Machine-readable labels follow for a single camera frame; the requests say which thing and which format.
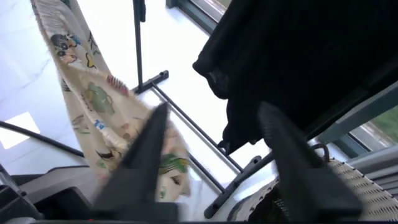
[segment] metal rod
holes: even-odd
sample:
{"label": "metal rod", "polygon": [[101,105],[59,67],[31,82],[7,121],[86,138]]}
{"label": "metal rod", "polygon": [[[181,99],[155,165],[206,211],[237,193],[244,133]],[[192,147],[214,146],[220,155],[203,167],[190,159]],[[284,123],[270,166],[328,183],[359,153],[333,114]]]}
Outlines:
{"label": "metal rod", "polygon": [[225,193],[225,188],[194,158],[193,155],[189,154],[189,159],[194,163],[194,165],[214,184],[221,193]]}
{"label": "metal rod", "polygon": [[141,6],[140,0],[132,0],[134,7],[134,29],[136,33],[136,52],[137,52],[137,72],[138,72],[138,90],[143,88],[142,84],[142,54],[141,54]]}
{"label": "metal rod", "polygon": [[217,146],[217,143],[215,143],[210,137],[209,135],[206,134],[206,132],[204,132],[204,130],[202,130],[183,110],[181,110],[181,108],[179,108],[172,99],[170,99],[169,96],[166,95],[166,93],[164,93],[155,83],[152,83],[152,87],[155,88],[156,91],[158,91],[165,99],[166,101],[168,101],[208,142],[210,142],[211,145],[213,145],[218,152],[220,152],[223,156],[225,156],[225,158],[232,164],[234,165],[238,171],[242,172],[243,169],[242,167],[235,162],[230,156],[227,156],[225,154],[225,152],[223,152],[222,149],[220,149]]}

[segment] black metal frame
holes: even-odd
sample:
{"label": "black metal frame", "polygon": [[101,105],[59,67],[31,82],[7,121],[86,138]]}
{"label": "black metal frame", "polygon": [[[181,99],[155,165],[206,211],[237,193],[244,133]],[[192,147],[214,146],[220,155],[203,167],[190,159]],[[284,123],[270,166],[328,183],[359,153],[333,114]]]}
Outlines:
{"label": "black metal frame", "polygon": [[[178,4],[180,7],[189,7],[193,9],[197,13],[199,13],[198,8],[193,6],[192,4],[186,4],[187,1],[181,0],[167,0],[167,7],[174,7]],[[256,173],[258,170],[266,166],[268,163],[272,161],[272,154],[267,155],[265,158],[261,159],[260,156],[254,157],[245,168],[242,168],[238,163],[236,163],[231,157],[227,156],[223,149],[217,146],[217,143],[212,140],[209,135],[204,132],[180,107],[178,107],[166,93],[164,93],[158,86],[161,81],[166,80],[169,77],[169,72],[164,71],[160,72],[154,78],[142,82],[142,57],[141,57],[141,30],[140,30],[140,22],[144,22],[145,18],[143,16],[144,12],[144,1],[143,0],[133,0],[134,4],[134,25],[136,30],[136,49],[137,49],[137,72],[138,72],[138,86],[133,88],[133,91],[136,94],[143,93],[146,90],[153,88],[172,108],[174,108],[177,113],[179,113],[196,131],[198,134],[203,136],[203,138],[208,141],[217,151],[227,160],[236,170],[239,171],[239,174],[232,180],[232,182],[224,188],[191,154],[189,154],[189,158],[193,165],[195,165],[204,176],[206,176],[210,182],[221,192],[221,194],[211,203],[208,208],[205,210],[204,215],[206,218],[211,218],[213,215],[220,209],[220,207],[229,199],[229,197],[233,194],[233,192],[251,175]],[[207,17],[207,29],[208,32],[211,32],[216,22],[211,18]]]}

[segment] black garment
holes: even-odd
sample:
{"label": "black garment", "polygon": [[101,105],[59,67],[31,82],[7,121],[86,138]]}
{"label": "black garment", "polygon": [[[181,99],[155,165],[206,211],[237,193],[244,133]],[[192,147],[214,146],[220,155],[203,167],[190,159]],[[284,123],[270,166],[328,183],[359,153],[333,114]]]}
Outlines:
{"label": "black garment", "polygon": [[229,153],[260,140],[261,100],[310,139],[397,81],[396,9],[394,0],[232,1],[193,64],[228,99]]}

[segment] clothes drying rack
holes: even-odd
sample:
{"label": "clothes drying rack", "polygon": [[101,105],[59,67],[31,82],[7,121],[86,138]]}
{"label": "clothes drying rack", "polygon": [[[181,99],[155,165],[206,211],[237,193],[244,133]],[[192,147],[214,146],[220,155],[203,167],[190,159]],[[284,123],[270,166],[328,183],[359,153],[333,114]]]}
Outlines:
{"label": "clothes drying rack", "polygon": [[215,148],[215,153],[217,153],[222,160],[236,171],[237,176],[231,181],[227,187],[223,187],[191,154],[189,154],[189,159],[191,162],[200,170],[200,172],[221,192],[219,196],[211,203],[205,210],[204,215],[206,218],[211,218],[220,209],[220,207],[230,198],[233,192],[242,184],[247,178],[252,176],[258,170],[270,163],[273,158],[272,154],[268,154],[266,157],[261,159],[261,156],[256,156],[242,168],[236,161],[234,161],[230,156],[225,154],[225,151],[218,147],[217,143],[209,137],[209,135],[202,130],[199,125],[197,125],[180,107],[178,107],[166,93],[164,93],[157,85],[168,79],[169,71],[165,70],[160,72],[154,78],[149,79],[146,82],[142,81],[142,54],[141,54],[141,22],[146,20],[146,7],[145,0],[133,0],[134,6],[134,27],[136,32],[136,51],[137,51],[137,75],[138,75],[138,86],[133,88],[137,95],[147,91],[154,90],[155,94],[160,98],[163,98],[177,115],[182,118],[185,123],[187,123],[190,128],[199,135],[202,140],[204,140],[210,147]]}

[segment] black cable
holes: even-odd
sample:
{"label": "black cable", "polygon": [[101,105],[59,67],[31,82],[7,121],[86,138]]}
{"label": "black cable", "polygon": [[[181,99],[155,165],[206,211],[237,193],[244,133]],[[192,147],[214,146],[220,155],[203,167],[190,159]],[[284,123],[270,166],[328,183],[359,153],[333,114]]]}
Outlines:
{"label": "black cable", "polygon": [[45,137],[41,134],[34,133],[33,131],[29,131],[27,129],[24,129],[24,128],[21,128],[21,127],[18,127],[18,126],[15,126],[13,124],[9,124],[9,123],[3,122],[3,121],[0,121],[0,127],[10,129],[11,131],[15,131],[15,132],[24,134],[24,135],[32,137],[32,138],[36,138],[39,141],[45,142],[51,146],[57,147],[61,150],[72,153],[73,155],[80,156],[80,157],[84,158],[84,154],[81,151],[74,149],[72,147],[69,147],[67,145],[64,145],[64,144],[57,142],[53,139],[50,139],[48,137]]}

